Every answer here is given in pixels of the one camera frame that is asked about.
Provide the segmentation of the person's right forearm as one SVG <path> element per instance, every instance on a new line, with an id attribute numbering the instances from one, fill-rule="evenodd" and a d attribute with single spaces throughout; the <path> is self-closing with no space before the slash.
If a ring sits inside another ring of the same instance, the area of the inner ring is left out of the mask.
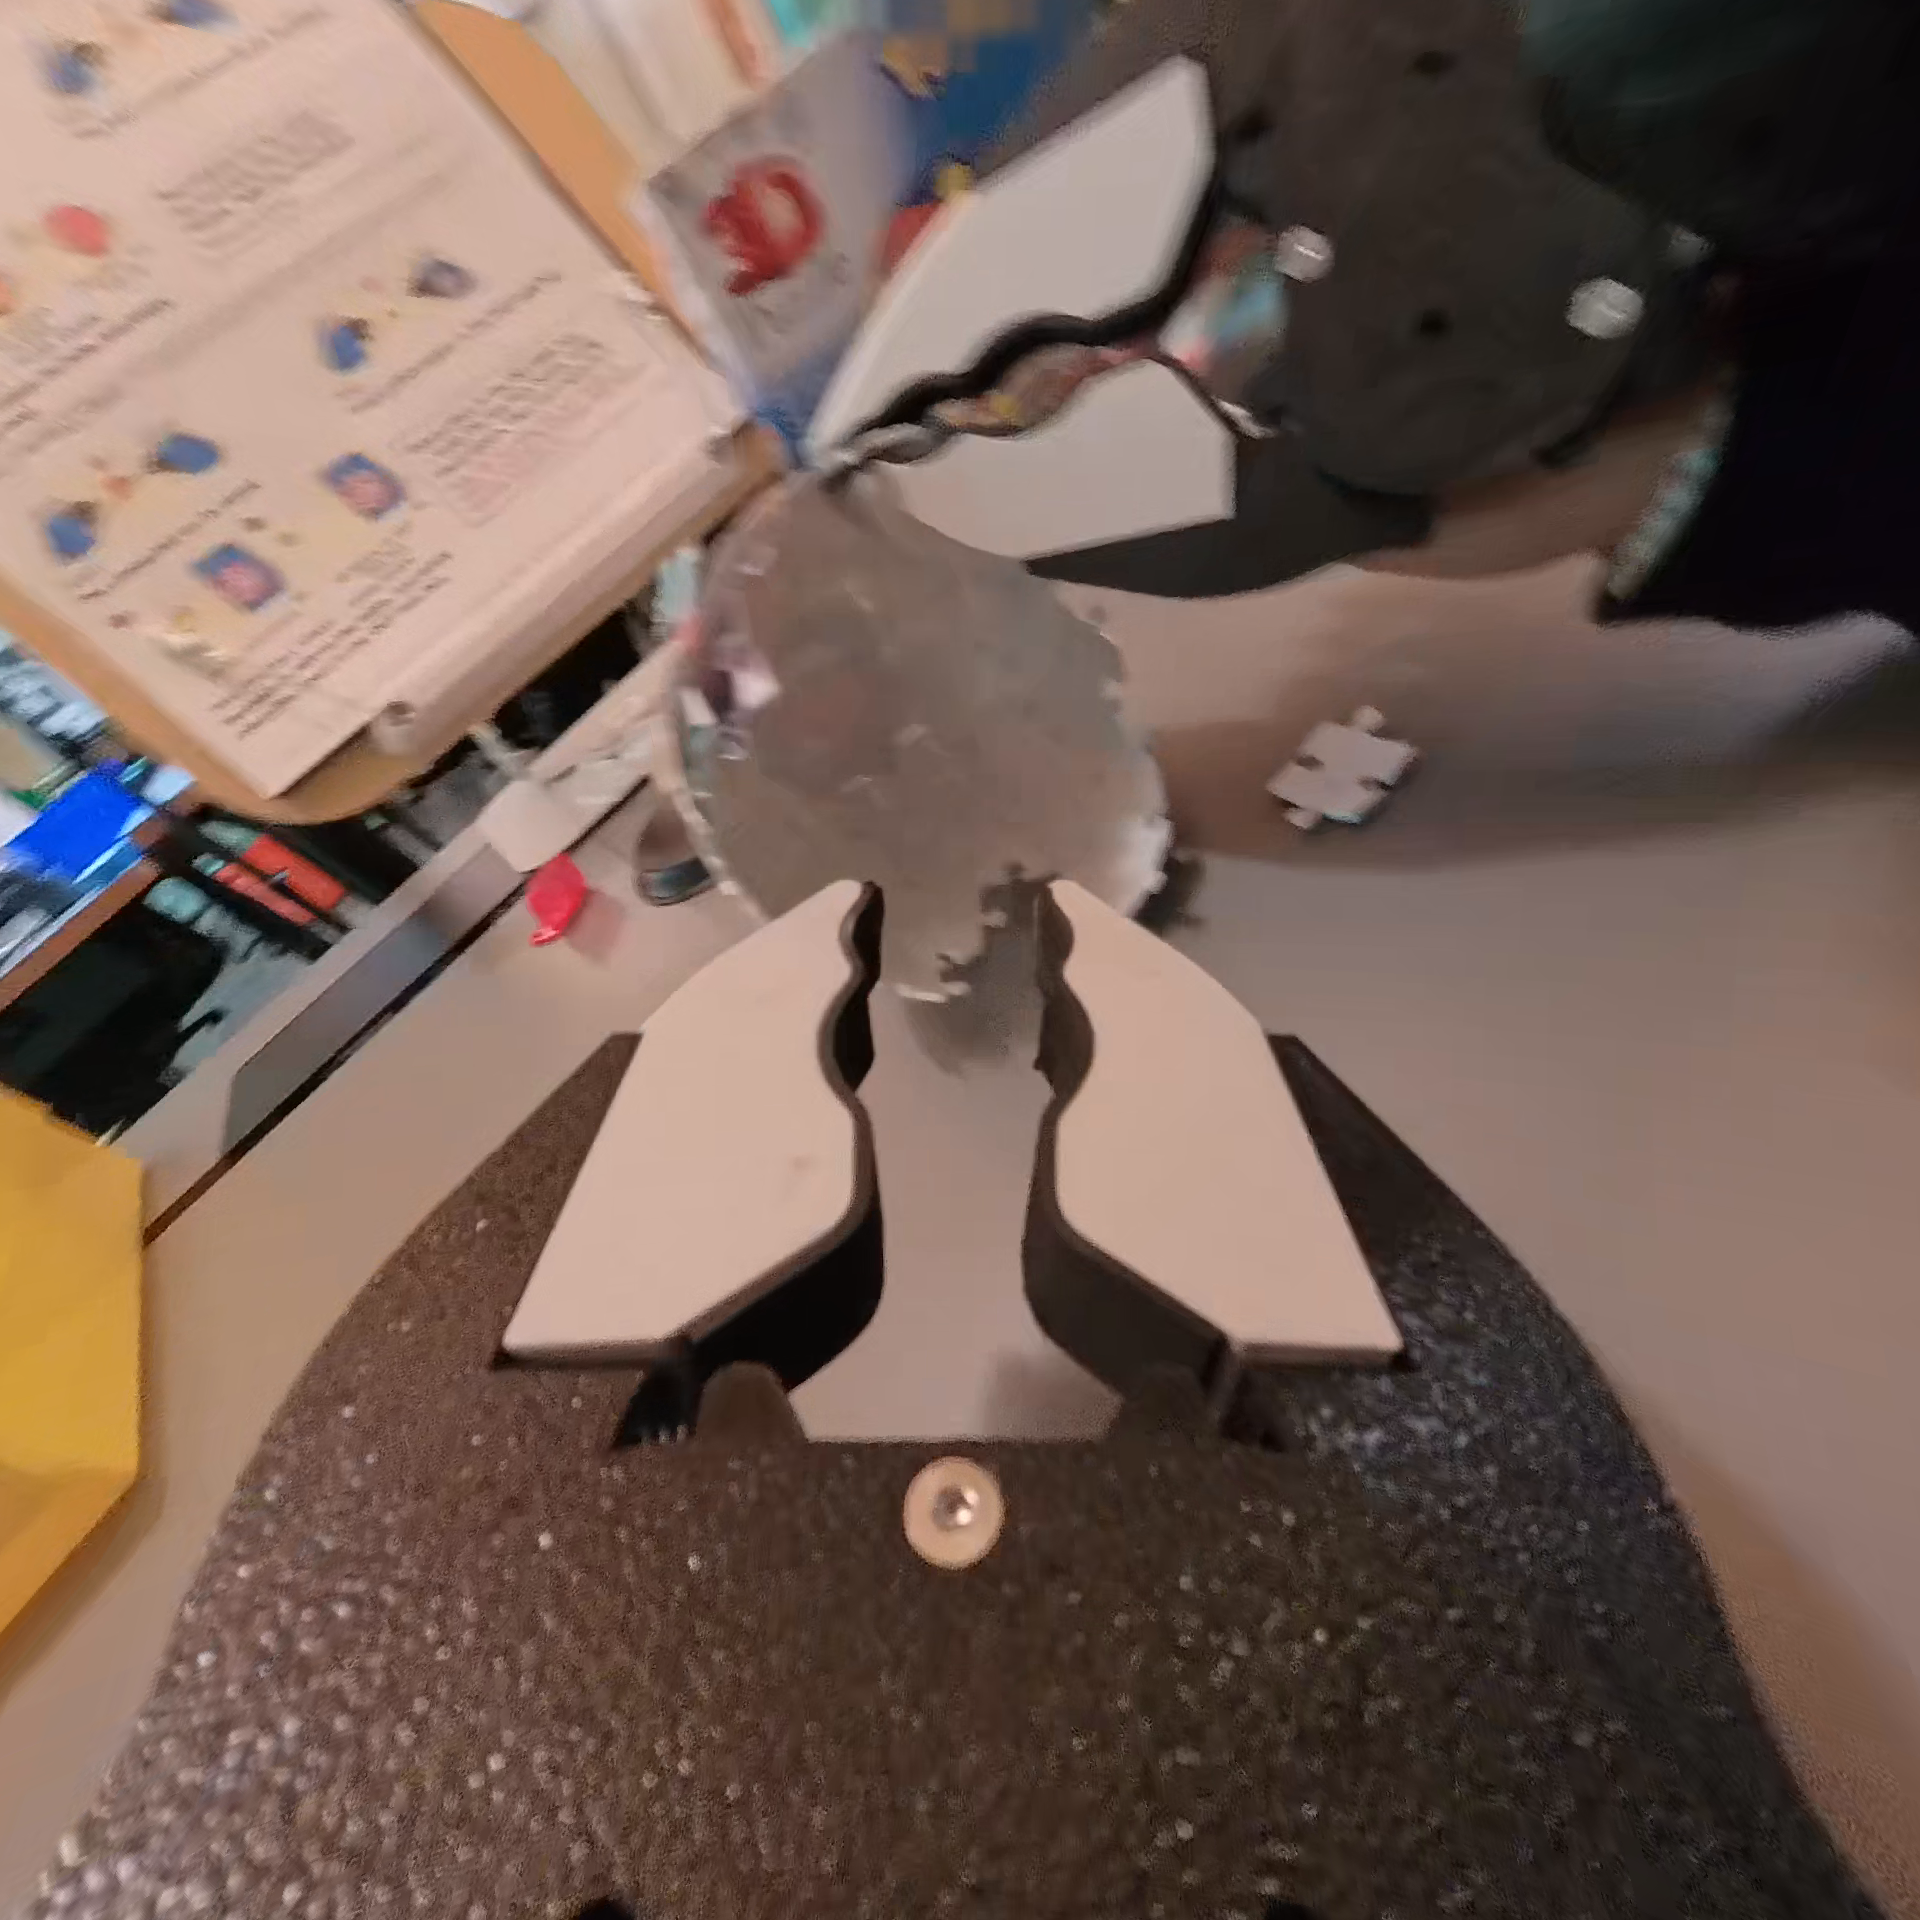
<path id="1" fill-rule="evenodd" d="M 1560 159 L 1708 245 L 1715 472 L 1599 611 L 1917 635 L 1917 2 L 1519 2 Z"/>

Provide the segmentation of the blue puzzle box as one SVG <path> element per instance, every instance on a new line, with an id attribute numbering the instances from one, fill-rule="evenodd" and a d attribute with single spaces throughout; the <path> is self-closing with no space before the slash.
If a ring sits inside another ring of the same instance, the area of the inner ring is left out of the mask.
<path id="1" fill-rule="evenodd" d="M 636 191 L 689 330 L 800 455 L 925 227 L 1089 19 L 1088 2 L 762 2 L 776 64 Z"/>

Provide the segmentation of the blue storage bin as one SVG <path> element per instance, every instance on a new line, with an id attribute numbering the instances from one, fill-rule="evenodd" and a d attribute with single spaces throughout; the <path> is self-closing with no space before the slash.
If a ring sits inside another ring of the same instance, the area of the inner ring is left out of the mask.
<path id="1" fill-rule="evenodd" d="M 110 770 L 85 770 L 27 824 L 4 834 L 4 879 L 80 889 L 116 875 L 137 851 L 137 834 L 157 807 Z"/>

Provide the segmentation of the yellow storage bin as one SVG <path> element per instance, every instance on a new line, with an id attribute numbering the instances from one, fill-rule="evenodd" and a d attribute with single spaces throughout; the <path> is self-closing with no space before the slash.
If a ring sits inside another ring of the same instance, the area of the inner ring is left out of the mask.
<path id="1" fill-rule="evenodd" d="M 4 1634 L 141 1474 L 141 1165 L 4 1090 Z"/>

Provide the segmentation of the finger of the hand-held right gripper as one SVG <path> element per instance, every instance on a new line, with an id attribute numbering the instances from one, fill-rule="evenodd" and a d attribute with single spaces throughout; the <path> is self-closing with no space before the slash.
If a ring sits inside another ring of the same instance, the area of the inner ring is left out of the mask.
<path id="1" fill-rule="evenodd" d="M 887 465 L 935 534 L 1009 562 L 1233 517 L 1236 420 L 1158 357 L 1040 357 L 929 412 L 935 444 Z"/>
<path id="2" fill-rule="evenodd" d="M 1009 442 L 1126 361 L 1211 191 L 1211 82 L 1166 58 L 929 212 L 806 431 L 806 467 Z"/>

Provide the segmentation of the pile of puzzle pieces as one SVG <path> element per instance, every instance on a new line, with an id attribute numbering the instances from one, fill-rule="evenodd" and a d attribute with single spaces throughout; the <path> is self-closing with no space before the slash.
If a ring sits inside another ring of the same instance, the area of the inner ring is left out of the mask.
<path id="1" fill-rule="evenodd" d="M 1351 710 L 1338 722 L 1320 722 L 1276 769 L 1264 793 L 1283 807 L 1293 831 L 1354 831 L 1419 765 L 1419 752 L 1387 734 L 1377 710 Z"/>

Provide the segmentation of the white clamp bar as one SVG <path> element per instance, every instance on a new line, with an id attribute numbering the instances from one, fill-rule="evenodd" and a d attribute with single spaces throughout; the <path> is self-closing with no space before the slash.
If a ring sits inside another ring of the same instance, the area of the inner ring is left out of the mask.
<path id="1" fill-rule="evenodd" d="M 366 739 L 393 757 L 435 757 L 535 682 L 605 617 L 644 591 L 679 550 L 704 543 L 781 475 L 781 444 L 746 420 L 702 444 L 674 489 L 605 503 L 542 547 L 512 578 L 460 617 L 385 692 Z"/>

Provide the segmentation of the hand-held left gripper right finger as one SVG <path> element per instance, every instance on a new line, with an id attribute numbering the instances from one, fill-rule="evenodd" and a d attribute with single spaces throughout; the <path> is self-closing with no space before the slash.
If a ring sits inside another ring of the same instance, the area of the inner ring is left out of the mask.
<path id="1" fill-rule="evenodd" d="M 1027 1309 L 1134 1398 L 1232 1404 L 1266 1367 L 1392 1367 L 1404 1336 L 1257 1015 L 1079 881 L 1039 907 L 1045 1113 Z"/>

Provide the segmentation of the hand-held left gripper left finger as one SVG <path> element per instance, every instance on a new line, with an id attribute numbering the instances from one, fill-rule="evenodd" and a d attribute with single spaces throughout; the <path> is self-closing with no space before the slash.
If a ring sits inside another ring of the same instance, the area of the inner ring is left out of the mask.
<path id="1" fill-rule="evenodd" d="M 636 1365 L 792 1391 L 874 1319 L 880 893 L 830 881 L 660 1002 L 501 1340 L 516 1365 Z"/>

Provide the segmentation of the partly built puzzle ball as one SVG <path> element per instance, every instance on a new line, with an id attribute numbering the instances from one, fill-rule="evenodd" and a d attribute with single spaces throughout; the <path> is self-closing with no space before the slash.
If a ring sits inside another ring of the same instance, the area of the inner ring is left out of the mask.
<path id="1" fill-rule="evenodd" d="M 1155 916 L 1177 831 L 1113 640 L 874 478 L 788 478 L 714 540 L 665 790 L 757 920 L 880 899 L 878 984 L 943 1067 L 1039 1035 L 1039 894 Z"/>

